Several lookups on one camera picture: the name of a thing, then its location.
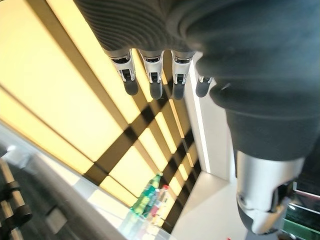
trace white wall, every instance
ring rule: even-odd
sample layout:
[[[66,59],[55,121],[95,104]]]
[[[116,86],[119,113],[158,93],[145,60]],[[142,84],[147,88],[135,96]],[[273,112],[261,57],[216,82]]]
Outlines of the white wall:
[[[244,240],[236,189],[236,181],[201,172],[172,235],[177,240]]]
[[[200,56],[200,53],[196,53],[193,57],[193,62],[196,63]],[[226,113],[223,108],[217,106],[212,101],[209,93],[202,98],[196,96],[195,86],[197,80],[197,70],[191,66],[189,77],[185,84],[185,103],[192,126],[194,142],[198,150],[200,165],[202,170],[206,171],[205,158],[207,152],[209,172],[224,180],[230,180],[230,176],[234,175],[234,171],[230,169],[234,157]],[[199,104],[200,111],[197,111],[197,103]],[[206,147],[204,147],[205,144],[201,140],[200,125],[202,124]]]

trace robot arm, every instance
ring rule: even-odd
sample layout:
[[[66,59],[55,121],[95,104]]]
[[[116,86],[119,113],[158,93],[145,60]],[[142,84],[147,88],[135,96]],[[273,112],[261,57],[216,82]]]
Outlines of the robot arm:
[[[138,92],[129,49],[139,49],[150,92],[162,94],[162,52],[172,50],[173,96],[184,95],[194,51],[197,94],[225,109],[237,156],[244,225],[270,233],[286,209],[320,129],[318,0],[74,0],[112,59],[126,91]]]
[[[273,224],[287,209],[293,181],[300,174],[303,158],[272,161],[237,154],[236,200],[245,227],[260,235],[273,233]]]

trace yellow light panel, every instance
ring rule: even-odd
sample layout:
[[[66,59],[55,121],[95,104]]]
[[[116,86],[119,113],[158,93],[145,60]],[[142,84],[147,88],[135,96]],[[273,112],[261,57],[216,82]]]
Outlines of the yellow light panel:
[[[163,152],[161,151],[155,137],[150,128],[146,128],[139,136],[139,141],[142,143],[145,150],[148,152],[157,168],[162,172],[168,164]]]
[[[179,165],[178,169],[179,169],[179,171],[181,173],[181,176],[182,176],[183,180],[186,181],[188,179],[188,174],[187,174],[187,171],[185,169],[185,166],[181,163]]]
[[[110,176],[107,176],[102,181],[100,187],[105,189],[108,193],[115,196],[122,202],[126,203],[128,206],[132,206],[137,200],[135,196],[133,196],[130,192],[128,192],[123,186],[117,183]]]
[[[165,222],[165,221],[164,221],[163,219],[159,219],[157,225],[158,225],[159,227],[161,227],[161,226],[164,224],[164,222]]]
[[[99,189],[95,190],[87,201],[93,206],[121,219],[125,219],[128,213],[128,208],[125,205]]]
[[[171,135],[170,130],[168,128],[165,117],[161,111],[155,116],[155,120],[158,123],[159,128],[164,136],[164,139],[169,146],[170,152],[172,154],[174,154],[177,150],[177,147],[174,142],[174,139],[172,138],[172,135]]]
[[[173,116],[174,116],[176,125],[178,126],[180,137],[182,139],[184,139],[185,138],[184,131],[182,130],[181,123],[180,123],[180,120],[179,120],[179,117],[178,117],[178,114],[177,114],[177,110],[176,110],[174,101],[172,99],[169,99],[169,104],[170,104],[171,110],[173,112]]]
[[[184,166],[186,174],[189,175],[191,170],[192,170],[192,166],[190,165],[190,162],[189,162],[189,159],[188,159],[187,155],[183,158],[182,164]]]
[[[181,173],[180,173],[180,171],[179,171],[179,168],[178,168],[178,170],[175,172],[174,176],[175,176],[176,180],[178,181],[179,185],[180,185],[181,188],[182,188],[182,187],[184,186],[184,184],[185,184],[185,180],[184,180],[184,178],[182,177],[182,175],[181,175]]]
[[[97,160],[122,129],[25,1],[1,3],[1,12],[0,84]],[[83,27],[78,22],[74,28]]]
[[[148,76],[145,70],[144,64],[141,62],[139,58],[139,52],[136,49],[132,49],[132,56],[134,60],[135,67],[135,75],[141,87],[141,90],[145,96],[145,99],[148,103],[150,103],[153,98],[150,95],[150,84],[148,80]]]
[[[180,184],[175,176],[171,179],[171,181],[169,183],[169,187],[172,189],[172,191],[174,192],[174,194],[176,196],[179,195],[179,193],[181,192],[181,189],[182,189],[182,187],[180,186]]]
[[[170,210],[172,209],[172,206],[175,204],[175,200],[172,198],[172,196],[168,196],[168,199],[166,201],[165,208],[163,209],[163,214],[161,216],[162,219],[166,219]]]
[[[133,97],[126,93],[122,79],[75,3],[65,0],[47,2],[125,120],[132,123],[140,111]]]
[[[139,197],[155,174],[135,146],[131,146],[111,170],[110,176]]]
[[[84,174],[93,163],[0,88],[0,119],[65,164]]]

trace led light strip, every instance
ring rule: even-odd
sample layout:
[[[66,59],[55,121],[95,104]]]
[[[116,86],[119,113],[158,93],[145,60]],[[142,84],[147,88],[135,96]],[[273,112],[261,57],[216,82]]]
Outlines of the led light strip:
[[[200,140],[201,140],[202,151],[203,151],[203,156],[204,156],[205,169],[206,169],[207,173],[210,174],[211,170],[210,170],[210,163],[209,163],[209,156],[208,156],[204,123],[203,123],[203,118],[202,118],[202,113],[201,113],[200,101],[199,101],[198,96],[196,95],[197,79],[196,79],[194,61],[191,62],[189,75],[190,75],[190,80],[191,80],[192,96],[193,96],[194,105],[195,105],[195,113],[196,113],[196,118],[197,118],[198,125],[199,125]]]

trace plastic bottle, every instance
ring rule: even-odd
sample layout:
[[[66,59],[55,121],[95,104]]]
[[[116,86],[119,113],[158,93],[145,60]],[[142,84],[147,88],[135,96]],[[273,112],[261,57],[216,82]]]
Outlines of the plastic bottle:
[[[167,199],[168,188],[169,188],[168,185],[163,185],[162,189],[160,190],[160,193],[158,195],[157,200],[155,201],[152,209],[149,211],[149,215],[151,217],[154,218],[156,216],[156,213],[158,212],[158,210],[162,206],[162,204],[165,204],[165,202],[167,201],[166,199]]]
[[[159,222],[161,220],[161,218],[164,215],[165,209],[167,207],[167,200],[168,197],[166,196],[160,206],[160,208],[158,209],[158,211],[156,212],[155,216],[153,217],[153,219],[151,220],[151,223],[154,224],[155,226],[159,225]]]
[[[163,173],[159,172],[152,178],[147,186],[144,188],[143,192],[139,196],[138,200],[135,204],[130,208],[137,215],[141,215],[151,198],[153,197],[156,189],[159,187],[160,178],[162,177]]]
[[[142,216],[143,217],[147,217],[149,212],[151,211],[151,209],[153,208],[154,204],[156,203],[156,201],[158,200],[159,197],[159,189],[156,189],[155,192],[153,193],[153,196],[151,197],[150,201],[148,202],[148,204],[145,206]]]

